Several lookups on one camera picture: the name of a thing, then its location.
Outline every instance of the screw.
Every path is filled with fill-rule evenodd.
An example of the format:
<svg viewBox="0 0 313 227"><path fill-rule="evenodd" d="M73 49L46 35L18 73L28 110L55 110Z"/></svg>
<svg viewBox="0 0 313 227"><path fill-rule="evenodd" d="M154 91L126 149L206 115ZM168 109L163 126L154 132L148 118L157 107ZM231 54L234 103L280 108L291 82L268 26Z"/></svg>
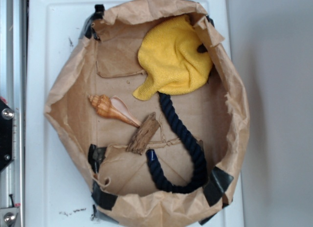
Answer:
<svg viewBox="0 0 313 227"><path fill-rule="evenodd" d="M15 215L11 212L8 212L4 215L4 222L6 222L8 227L13 226L15 223Z"/></svg>
<svg viewBox="0 0 313 227"><path fill-rule="evenodd" d="M2 118L6 119L6 120L10 120L13 118L14 112L10 108L5 108L5 109L3 109L1 115L2 115Z"/></svg>
<svg viewBox="0 0 313 227"><path fill-rule="evenodd" d="M10 159L11 159L11 156L10 156L10 155L5 155L5 156L4 156L4 160L9 161Z"/></svg>

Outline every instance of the rope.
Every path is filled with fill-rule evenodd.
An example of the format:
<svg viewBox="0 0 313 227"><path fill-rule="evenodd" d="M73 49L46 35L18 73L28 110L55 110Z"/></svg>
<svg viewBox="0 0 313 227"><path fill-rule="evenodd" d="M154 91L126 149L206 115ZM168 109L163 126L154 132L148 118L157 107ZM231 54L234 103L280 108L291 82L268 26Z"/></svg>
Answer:
<svg viewBox="0 0 313 227"><path fill-rule="evenodd" d="M190 131L187 130L185 125L183 125L182 121L178 118L178 115L175 113L170 96L160 92L159 96L162 111L167 118L169 125L171 126L173 132L176 133L176 135L181 139L192 158L194 171L191 181L186 186L174 185L165 177L154 150L148 150L147 158L150 173L157 188L160 190L173 193L191 193L203 186L207 181L204 153L201 150L201 147L197 144L196 139L191 135Z"/></svg>

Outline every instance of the yellow cloth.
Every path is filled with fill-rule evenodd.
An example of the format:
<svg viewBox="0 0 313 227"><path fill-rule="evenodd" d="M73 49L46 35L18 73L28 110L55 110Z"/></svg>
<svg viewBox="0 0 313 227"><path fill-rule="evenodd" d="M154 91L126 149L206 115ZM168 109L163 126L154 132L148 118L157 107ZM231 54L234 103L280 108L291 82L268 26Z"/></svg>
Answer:
<svg viewBox="0 0 313 227"><path fill-rule="evenodd" d="M149 100L157 91L179 95L203 86L213 64L208 52L197 52L201 44L188 15L174 17L152 28L138 52L139 63L148 77L133 96Z"/></svg>

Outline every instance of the driftwood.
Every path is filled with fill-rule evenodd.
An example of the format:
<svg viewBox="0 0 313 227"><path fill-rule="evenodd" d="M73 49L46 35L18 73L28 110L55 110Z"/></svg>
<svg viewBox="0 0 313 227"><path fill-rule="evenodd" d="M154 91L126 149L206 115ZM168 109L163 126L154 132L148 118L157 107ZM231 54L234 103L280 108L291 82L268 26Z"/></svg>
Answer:
<svg viewBox="0 0 313 227"><path fill-rule="evenodd" d="M160 127L159 122L156 120L156 113L150 114L143 124L138 128L137 132L133 136L126 151L133 152L135 154L142 155L146 150L146 147Z"/></svg>

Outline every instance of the seashell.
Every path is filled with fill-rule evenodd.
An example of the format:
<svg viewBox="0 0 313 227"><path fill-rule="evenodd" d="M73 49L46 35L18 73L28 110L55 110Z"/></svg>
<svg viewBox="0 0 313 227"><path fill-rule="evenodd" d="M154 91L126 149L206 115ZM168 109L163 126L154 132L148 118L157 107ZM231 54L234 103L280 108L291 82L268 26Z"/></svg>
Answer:
<svg viewBox="0 0 313 227"><path fill-rule="evenodd" d="M89 96L89 101L97 110L97 114L102 117L115 118L137 128L141 125L141 122L129 112L125 103L117 96L111 98L106 95Z"/></svg>

